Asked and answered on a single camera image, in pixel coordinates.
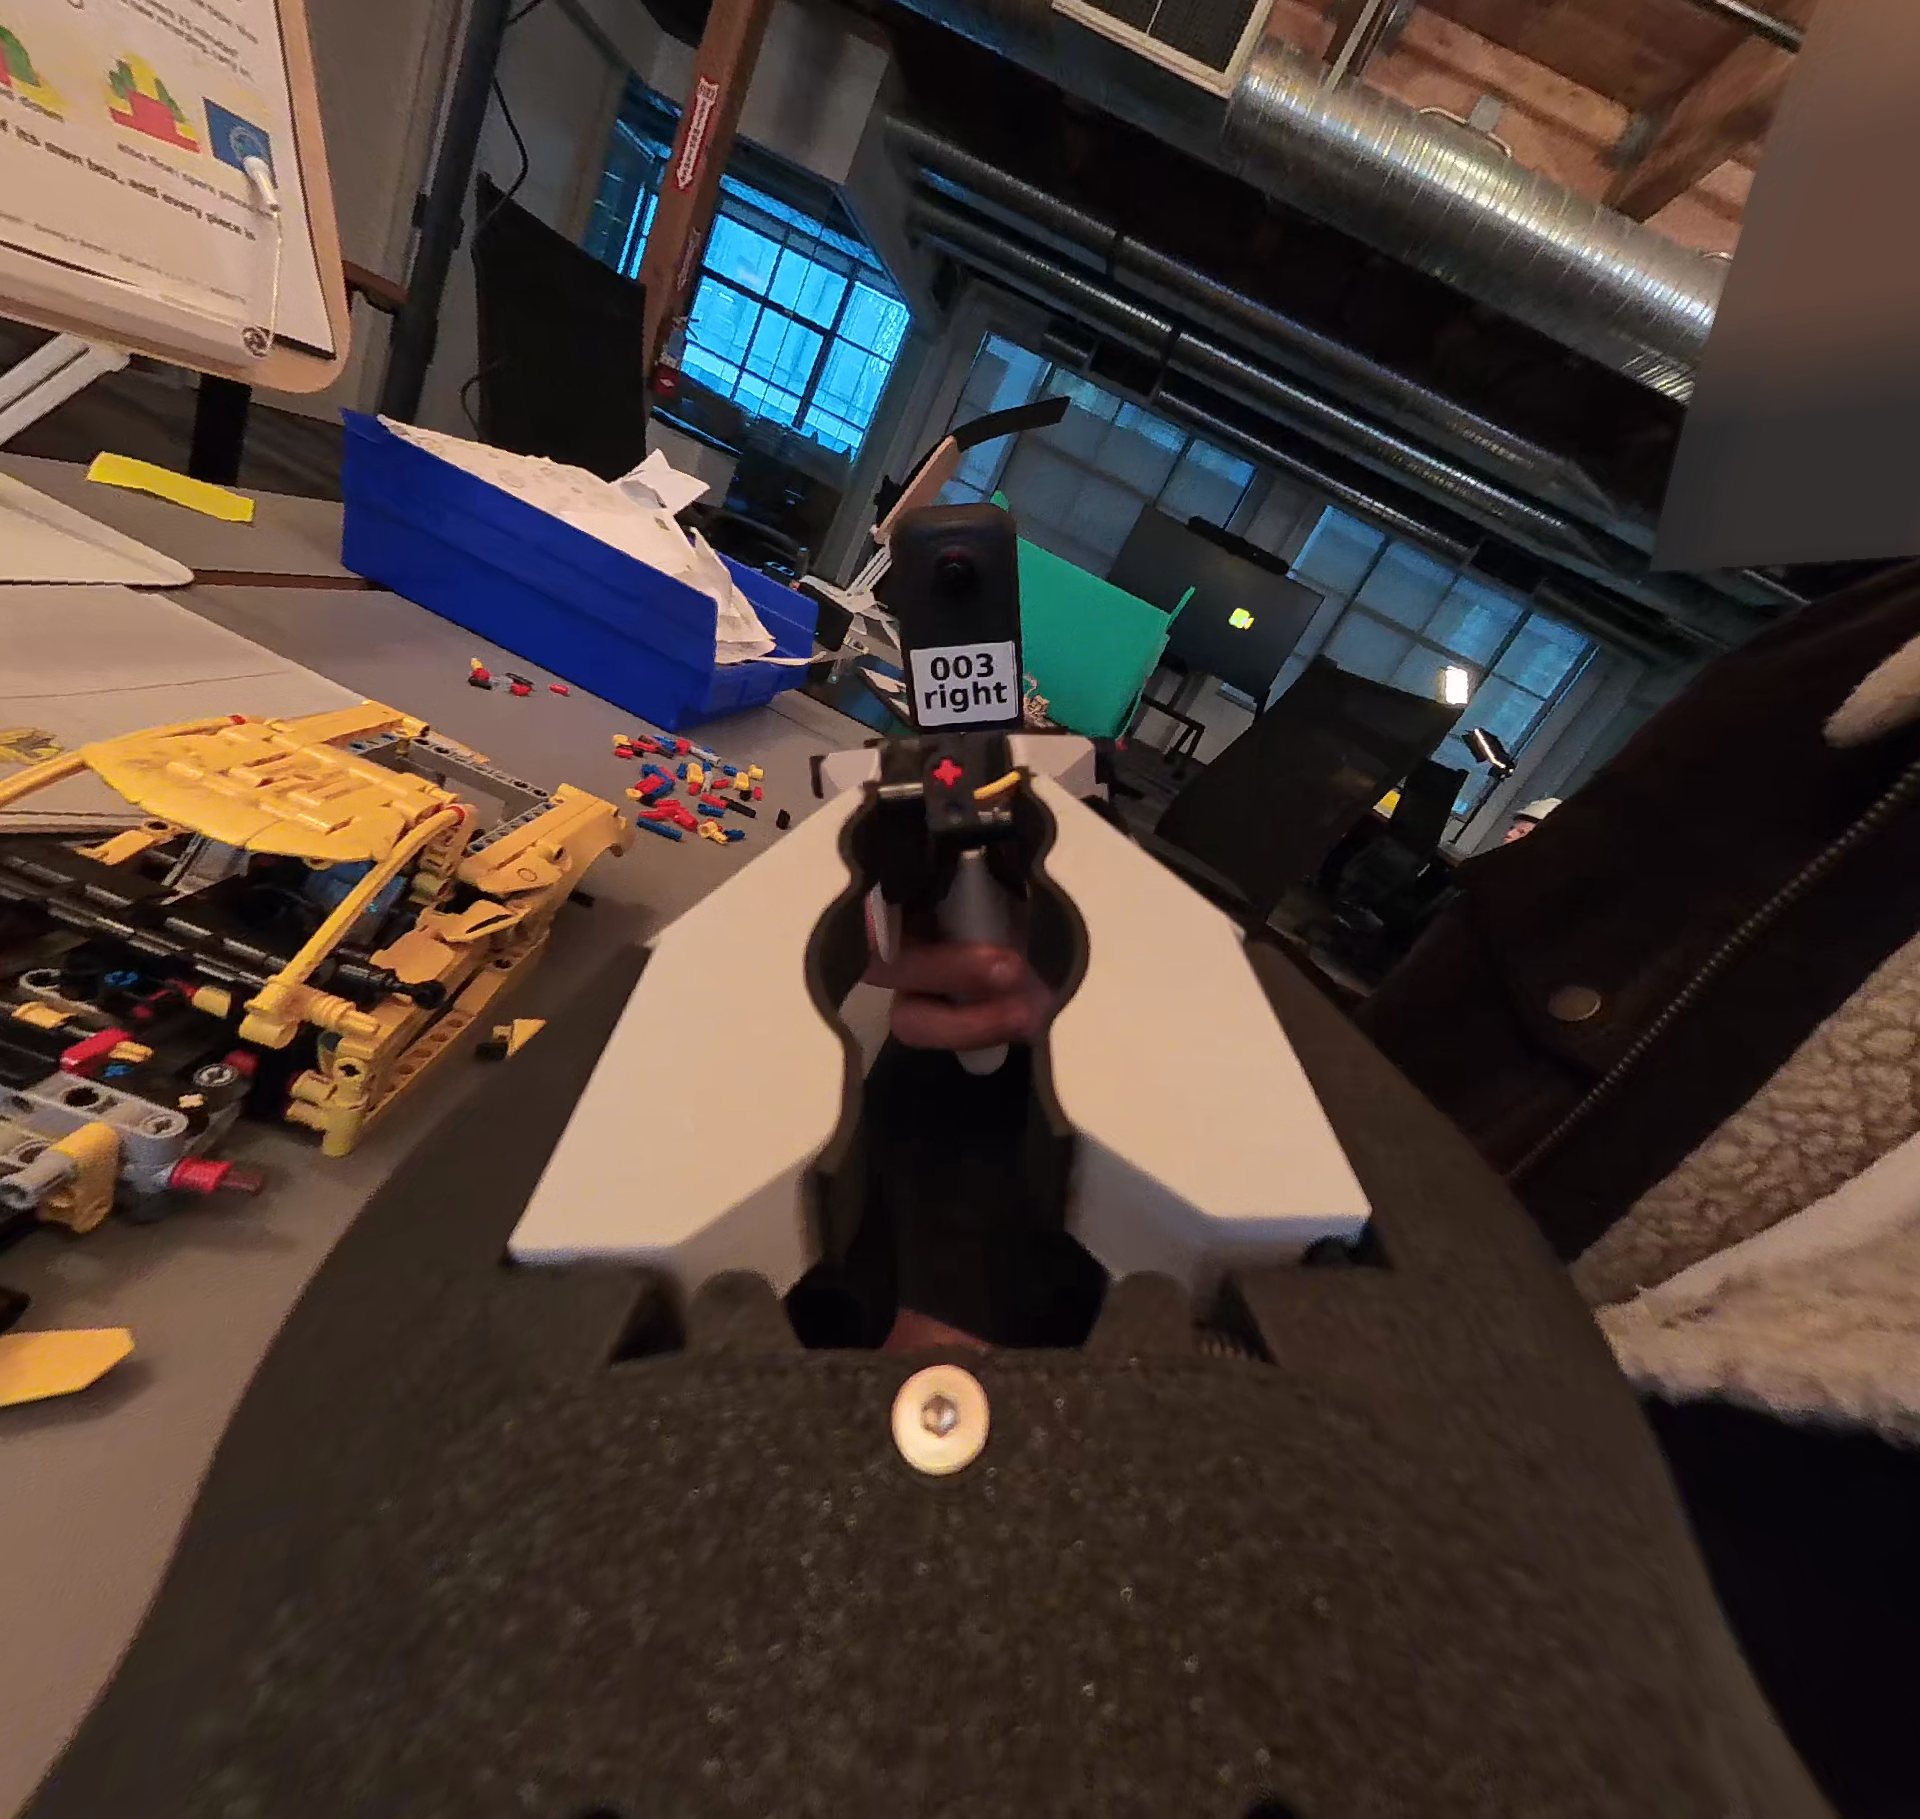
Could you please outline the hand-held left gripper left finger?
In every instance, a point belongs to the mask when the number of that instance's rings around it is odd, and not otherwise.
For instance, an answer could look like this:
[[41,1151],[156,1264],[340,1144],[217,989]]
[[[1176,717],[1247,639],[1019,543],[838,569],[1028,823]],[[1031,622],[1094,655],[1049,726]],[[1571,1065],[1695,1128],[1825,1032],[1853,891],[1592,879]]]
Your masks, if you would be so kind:
[[868,963],[849,857],[864,790],[819,803],[654,938],[508,1260],[636,1273],[675,1307],[722,1278],[784,1299],[859,1213]]

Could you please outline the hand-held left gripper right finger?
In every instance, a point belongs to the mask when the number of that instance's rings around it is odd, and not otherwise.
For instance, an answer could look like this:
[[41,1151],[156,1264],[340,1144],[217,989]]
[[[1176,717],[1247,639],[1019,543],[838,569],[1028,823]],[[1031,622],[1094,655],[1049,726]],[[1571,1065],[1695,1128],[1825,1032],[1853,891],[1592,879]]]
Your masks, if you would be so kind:
[[1352,1257],[1371,1203],[1235,921],[1049,778],[1031,796],[1030,938],[1065,949],[1035,1085],[1070,1144],[1070,1241],[1112,1286],[1166,1281],[1199,1314],[1254,1273]]

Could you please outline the small black-yellow Lego subassembly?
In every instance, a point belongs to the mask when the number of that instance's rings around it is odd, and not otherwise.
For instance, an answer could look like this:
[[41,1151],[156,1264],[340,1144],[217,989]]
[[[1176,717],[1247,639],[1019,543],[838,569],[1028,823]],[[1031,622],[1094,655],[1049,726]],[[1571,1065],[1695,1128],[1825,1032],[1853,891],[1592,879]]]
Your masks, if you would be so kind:
[[1025,770],[1005,735],[913,740],[884,761],[877,782],[877,877],[890,904],[932,907],[957,884],[962,862],[1025,895],[1031,862],[1021,815]]

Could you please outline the curved black desk lamp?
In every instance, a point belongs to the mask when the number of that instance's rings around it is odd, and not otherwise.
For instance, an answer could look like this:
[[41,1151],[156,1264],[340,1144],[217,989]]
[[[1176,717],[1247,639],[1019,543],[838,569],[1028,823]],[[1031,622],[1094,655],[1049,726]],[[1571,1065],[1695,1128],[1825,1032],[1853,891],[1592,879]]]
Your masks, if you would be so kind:
[[1058,425],[1068,411],[1068,400],[1059,394],[1045,394],[1014,407],[1005,407],[995,414],[983,414],[955,425],[946,432],[918,463],[915,463],[896,491],[880,491],[875,500],[877,517],[870,531],[873,547],[890,547],[892,533],[904,517],[932,505],[937,491],[957,472],[964,456],[974,447],[1011,435],[1040,432]]

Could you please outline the green plastic carry case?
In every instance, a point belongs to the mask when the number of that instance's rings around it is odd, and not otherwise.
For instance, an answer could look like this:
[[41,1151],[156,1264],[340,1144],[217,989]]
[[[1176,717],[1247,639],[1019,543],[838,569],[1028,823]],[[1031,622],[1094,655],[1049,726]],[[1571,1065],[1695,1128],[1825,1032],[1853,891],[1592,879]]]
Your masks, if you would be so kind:
[[1047,719],[1091,740],[1120,738],[1193,588],[1171,608],[1141,601],[1025,538],[1018,580],[1023,676]]

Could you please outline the scattered small brick pieces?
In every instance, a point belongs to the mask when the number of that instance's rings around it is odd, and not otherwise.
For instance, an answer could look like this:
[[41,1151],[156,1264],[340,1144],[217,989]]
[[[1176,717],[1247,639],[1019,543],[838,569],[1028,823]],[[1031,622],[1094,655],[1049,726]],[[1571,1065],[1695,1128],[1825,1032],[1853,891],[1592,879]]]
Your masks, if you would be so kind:
[[548,796],[595,796],[643,837],[725,848],[793,822],[765,776],[767,756],[796,723],[796,689],[783,670],[715,703],[682,703],[662,689],[643,695],[638,684],[614,695],[608,681],[467,655],[461,679],[443,681],[434,695],[457,688],[466,700],[450,714],[452,738],[480,754],[488,775]]

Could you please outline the black monitor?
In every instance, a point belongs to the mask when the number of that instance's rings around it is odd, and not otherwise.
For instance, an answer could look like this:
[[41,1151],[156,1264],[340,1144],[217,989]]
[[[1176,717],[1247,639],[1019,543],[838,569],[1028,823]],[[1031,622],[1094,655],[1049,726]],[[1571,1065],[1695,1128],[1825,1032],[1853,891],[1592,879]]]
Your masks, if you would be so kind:
[[1166,611],[1166,658],[1244,695],[1253,710],[1268,705],[1324,602],[1273,555],[1155,508],[1134,519],[1110,583]]

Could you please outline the black office chair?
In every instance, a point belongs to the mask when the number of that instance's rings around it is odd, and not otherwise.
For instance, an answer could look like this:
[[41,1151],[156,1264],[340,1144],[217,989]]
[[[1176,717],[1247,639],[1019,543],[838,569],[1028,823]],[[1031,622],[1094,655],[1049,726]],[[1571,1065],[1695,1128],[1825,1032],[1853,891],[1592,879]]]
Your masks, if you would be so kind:
[[1312,658],[1185,783],[1143,843],[1200,895],[1265,926],[1461,710]]

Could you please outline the white crumpled papers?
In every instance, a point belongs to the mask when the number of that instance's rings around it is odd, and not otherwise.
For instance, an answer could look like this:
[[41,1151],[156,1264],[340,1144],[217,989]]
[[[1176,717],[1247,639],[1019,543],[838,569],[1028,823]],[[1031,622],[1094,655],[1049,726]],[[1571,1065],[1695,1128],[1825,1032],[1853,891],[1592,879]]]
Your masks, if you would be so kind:
[[809,646],[798,653],[781,653],[765,623],[756,616],[753,602],[748,602],[741,583],[734,583],[722,554],[696,531],[682,526],[676,514],[692,505],[683,489],[697,491],[702,481],[675,472],[662,456],[647,456],[636,472],[608,482],[556,460],[513,456],[483,442],[427,432],[384,414],[375,421],[387,434],[417,451],[481,481],[495,491],[504,491],[516,505],[551,515],[563,526],[588,535],[602,552],[617,552],[675,583],[704,594],[715,606],[720,665],[765,656],[779,665],[803,665],[814,656]]

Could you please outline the blue plastic bin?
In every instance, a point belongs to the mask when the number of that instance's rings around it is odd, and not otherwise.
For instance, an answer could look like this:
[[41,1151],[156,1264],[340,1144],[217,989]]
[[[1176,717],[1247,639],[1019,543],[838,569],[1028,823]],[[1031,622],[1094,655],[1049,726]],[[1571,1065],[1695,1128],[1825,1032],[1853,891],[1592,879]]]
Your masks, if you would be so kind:
[[346,414],[340,491],[347,571],[659,728],[702,728],[805,679],[817,606],[737,561],[722,569],[774,653],[725,665],[711,595],[375,416]]

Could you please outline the yellow toy brick car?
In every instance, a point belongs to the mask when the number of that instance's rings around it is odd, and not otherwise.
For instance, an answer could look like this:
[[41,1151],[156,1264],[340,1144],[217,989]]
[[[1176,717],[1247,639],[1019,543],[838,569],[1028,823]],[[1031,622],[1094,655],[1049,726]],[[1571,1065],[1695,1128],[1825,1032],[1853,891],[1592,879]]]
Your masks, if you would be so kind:
[[398,710],[219,714],[3,770],[1,1231],[253,1196],[250,1119],[346,1161],[513,996],[636,825]]

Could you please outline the dark sherpa-lined jacket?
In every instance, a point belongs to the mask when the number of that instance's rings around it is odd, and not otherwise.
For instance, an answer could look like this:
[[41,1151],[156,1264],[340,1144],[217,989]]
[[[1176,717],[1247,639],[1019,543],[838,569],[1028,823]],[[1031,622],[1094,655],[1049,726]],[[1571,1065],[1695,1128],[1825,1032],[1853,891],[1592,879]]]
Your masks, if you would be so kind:
[[1357,1015],[1627,1377],[1837,1816],[1916,1795],[1917,568],[1710,662]]

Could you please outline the wooden display board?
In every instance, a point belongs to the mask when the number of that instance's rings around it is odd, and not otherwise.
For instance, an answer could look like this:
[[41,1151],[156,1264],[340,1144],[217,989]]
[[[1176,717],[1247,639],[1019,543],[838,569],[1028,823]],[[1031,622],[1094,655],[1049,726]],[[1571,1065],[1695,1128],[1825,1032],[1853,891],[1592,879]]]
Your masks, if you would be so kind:
[[118,289],[100,289],[67,268],[3,249],[3,313],[53,331],[114,345],[142,357],[222,374],[271,388],[271,392],[321,392],[346,364],[347,298],[330,172],[326,171],[323,122],[320,122],[314,51],[302,0],[278,0],[283,66],[292,105],[292,141],[297,162],[300,212],[285,233],[278,322],[271,350],[259,360],[241,360],[189,333],[191,319],[172,319],[168,333],[133,319]]

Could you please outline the yellow black brick panel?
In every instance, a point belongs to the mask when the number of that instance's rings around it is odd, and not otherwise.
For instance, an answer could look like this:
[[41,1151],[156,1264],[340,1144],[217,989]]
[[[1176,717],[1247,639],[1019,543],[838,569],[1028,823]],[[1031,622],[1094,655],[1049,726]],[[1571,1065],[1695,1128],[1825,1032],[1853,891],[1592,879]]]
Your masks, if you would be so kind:
[[133,1354],[130,1328],[44,1328],[1,1333],[1,1410],[74,1398]]

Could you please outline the yellow sticky note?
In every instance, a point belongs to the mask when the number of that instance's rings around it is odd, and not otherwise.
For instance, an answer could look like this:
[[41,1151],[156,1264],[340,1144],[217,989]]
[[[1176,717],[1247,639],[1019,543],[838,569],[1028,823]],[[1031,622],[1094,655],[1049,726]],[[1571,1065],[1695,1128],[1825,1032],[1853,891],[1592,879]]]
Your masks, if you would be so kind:
[[144,494],[172,508],[192,512],[226,526],[248,526],[253,519],[250,494],[130,456],[95,456],[85,468],[85,482],[112,488],[112,491]]

